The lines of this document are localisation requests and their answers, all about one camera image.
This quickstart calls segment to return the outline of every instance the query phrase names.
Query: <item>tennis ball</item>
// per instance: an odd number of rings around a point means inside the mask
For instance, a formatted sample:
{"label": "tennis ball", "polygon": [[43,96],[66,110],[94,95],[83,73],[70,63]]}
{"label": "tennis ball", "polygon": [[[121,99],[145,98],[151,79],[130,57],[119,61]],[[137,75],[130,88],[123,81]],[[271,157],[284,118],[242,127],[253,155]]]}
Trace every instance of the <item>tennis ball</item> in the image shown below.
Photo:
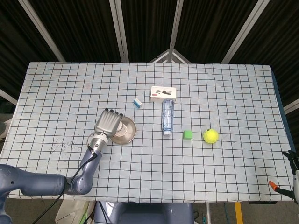
{"label": "tennis ball", "polygon": [[215,143],[218,140],[218,133],[214,129],[207,129],[203,134],[204,140],[207,143]]}

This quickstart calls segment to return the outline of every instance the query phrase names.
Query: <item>floor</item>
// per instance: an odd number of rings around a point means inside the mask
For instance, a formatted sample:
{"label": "floor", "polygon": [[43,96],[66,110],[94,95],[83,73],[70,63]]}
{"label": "floor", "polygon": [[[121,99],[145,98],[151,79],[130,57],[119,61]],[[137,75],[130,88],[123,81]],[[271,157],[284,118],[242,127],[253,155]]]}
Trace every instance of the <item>floor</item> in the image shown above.
{"label": "floor", "polygon": [[[0,121],[10,119],[10,115],[1,116]],[[7,199],[5,210],[15,224],[32,223],[54,200],[51,199]],[[38,222],[39,224],[54,224],[55,217],[62,201],[59,200]],[[236,224],[235,204],[227,203],[228,221],[224,203],[210,203],[212,224]],[[260,205],[241,203],[244,224],[280,224],[299,223],[299,206],[294,202],[278,202],[275,205]],[[199,213],[195,220],[202,224],[202,214],[206,214],[204,203],[195,203],[194,210]]]}

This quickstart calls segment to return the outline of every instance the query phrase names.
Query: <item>robotic hand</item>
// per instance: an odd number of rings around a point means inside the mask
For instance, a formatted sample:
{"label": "robotic hand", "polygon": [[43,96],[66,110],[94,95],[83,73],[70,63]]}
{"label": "robotic hand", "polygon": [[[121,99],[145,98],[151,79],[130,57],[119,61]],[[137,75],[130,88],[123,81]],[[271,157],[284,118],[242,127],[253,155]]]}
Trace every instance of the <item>robotic hand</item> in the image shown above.
{"label": "robotic hand", "polygon": [[281,189],[272,181],[269,181],[269,184],[273,188],[274,191],[280,193],[281,195],[285,195],[285,196],[288,196],[288,197],[294,199],[295,203],[298,204],[298,202],[299,202],[299,179],[298,179],[299,178],[299,156],[291,150],[289,150],[289,152],[282,152],[282,153],[290,161],[290,167],[291,167],[292,173],[294,175],[293,190],[290,191],[290,190]]}
{"label": "robotic hand", "polygon": [[26,196],[57,196],[87,194],[93,185],[93,175],[102,157],[102,149],[108,138],[115,135],[122,114],[105,109],[101,114],[87,151],[80,163],[82,174],[65,177],[57,174],[36,174],[13,166],[0,164],[0,224],[12,224],[11,217],[4,211],[5,199],[12,190],[20,189]]}

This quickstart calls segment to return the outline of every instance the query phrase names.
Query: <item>product box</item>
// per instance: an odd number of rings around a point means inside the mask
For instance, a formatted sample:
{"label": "product box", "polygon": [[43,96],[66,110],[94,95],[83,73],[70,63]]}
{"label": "product box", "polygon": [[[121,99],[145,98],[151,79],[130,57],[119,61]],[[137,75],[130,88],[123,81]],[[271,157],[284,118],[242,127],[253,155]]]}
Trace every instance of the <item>product box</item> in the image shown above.
{"label": "product box", "polygon": [[151,102],[163,102],[165,99],[172,99],[174,102],[177,98],[177,88],[152,86],[150,92]]}

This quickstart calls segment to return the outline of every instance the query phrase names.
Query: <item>gray robot arm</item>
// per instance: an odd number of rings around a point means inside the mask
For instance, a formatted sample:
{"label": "gray robot arm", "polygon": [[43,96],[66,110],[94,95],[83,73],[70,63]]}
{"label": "gray robot arm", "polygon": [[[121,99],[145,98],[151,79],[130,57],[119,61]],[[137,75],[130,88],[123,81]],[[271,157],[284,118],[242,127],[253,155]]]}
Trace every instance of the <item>gray robot arm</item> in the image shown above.
{"label": "gray robot arm", "polygon": [[12,224],[11,217],[4,211],[5,200],[12,190],[20,189],[26,196],[57,196],[63,191],[68,195],[87,194],[93,185],[93,175],[102,157],[102,149],[108,138],[115,135],[122,114],[113,110],[104,110],[95,127],[88,149],[80,163],[82,166],[96,154],[96,157],[84,165],[82,174],[64,177],[57,174],[36,174],[9,165],[0,164],[0,223]]}

